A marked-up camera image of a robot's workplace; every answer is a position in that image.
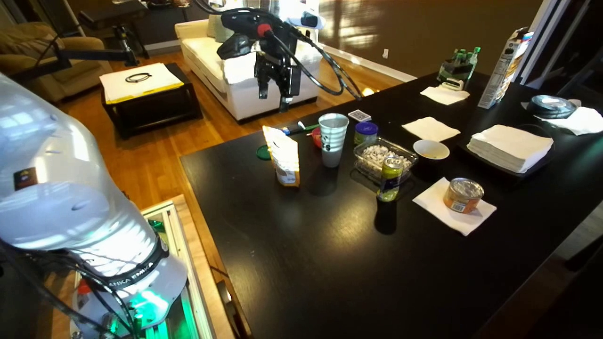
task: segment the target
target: white plate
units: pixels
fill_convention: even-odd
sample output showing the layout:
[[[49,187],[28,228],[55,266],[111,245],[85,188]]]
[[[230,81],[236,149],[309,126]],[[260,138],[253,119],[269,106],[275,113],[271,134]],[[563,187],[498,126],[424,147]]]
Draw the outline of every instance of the white plate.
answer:
[[[430,160],[445,160],[450,155],[450,149],[447,145],[433,139],[418,139],[413,143],[413,149],[416,155]]]

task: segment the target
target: blue lid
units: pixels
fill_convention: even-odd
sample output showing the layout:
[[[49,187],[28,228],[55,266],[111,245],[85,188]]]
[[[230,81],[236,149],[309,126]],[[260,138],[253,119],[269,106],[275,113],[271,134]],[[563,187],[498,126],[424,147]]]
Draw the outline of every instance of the blue lid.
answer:
[[[356,132],[362,136],[373,136],[379,134],[379,126],[375,122],[366,121],[356,124]]]

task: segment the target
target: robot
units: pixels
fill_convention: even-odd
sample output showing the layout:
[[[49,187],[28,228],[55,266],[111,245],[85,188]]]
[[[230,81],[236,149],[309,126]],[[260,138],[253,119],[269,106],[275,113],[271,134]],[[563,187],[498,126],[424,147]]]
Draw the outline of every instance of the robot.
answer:
[[[81,277],[79,337],[139,337],[187,269],[115,187],[92,134],[0,74],[0,243],[51,252]]]

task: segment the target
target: couch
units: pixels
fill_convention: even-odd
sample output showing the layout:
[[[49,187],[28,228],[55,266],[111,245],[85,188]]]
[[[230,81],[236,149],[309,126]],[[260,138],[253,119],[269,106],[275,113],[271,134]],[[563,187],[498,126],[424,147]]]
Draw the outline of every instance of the couch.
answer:
[[[217,49],[232,34],[222,28],[219,17],[188,21],[175,25],[187,66],[207,85],[219,102],[236,121],[251,119],[281,106],[279,87],[269,81],[268,98],[258,98],[258,81],[254,77],[256,53],[221,60]],[[296,57],[303,66],[318,75],[320,55],[307,43],[298,43]],[[318,87],[302,75],[300,96],[290,104],[315,100]]]
[[[55,62],[51,42],[57,32],[47,23],[21,23],[0,30],[0,72],[8,77]],[[60,49],[104,49],[102,40],[72,36],[57,38]],[[100,85],[100,75],[109,74],[106,60],[72,60],[72,66],[21,81],[26,89],[45,98],[60,102]]]

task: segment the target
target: white cup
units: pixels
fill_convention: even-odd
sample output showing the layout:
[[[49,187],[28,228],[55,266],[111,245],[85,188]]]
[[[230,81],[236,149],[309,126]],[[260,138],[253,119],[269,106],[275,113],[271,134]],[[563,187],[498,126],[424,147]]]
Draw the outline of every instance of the white cup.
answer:
[[[351,119],[341,113],[324,113],[318,117],[322,164],[326,168],[339,166],[349,122]]]

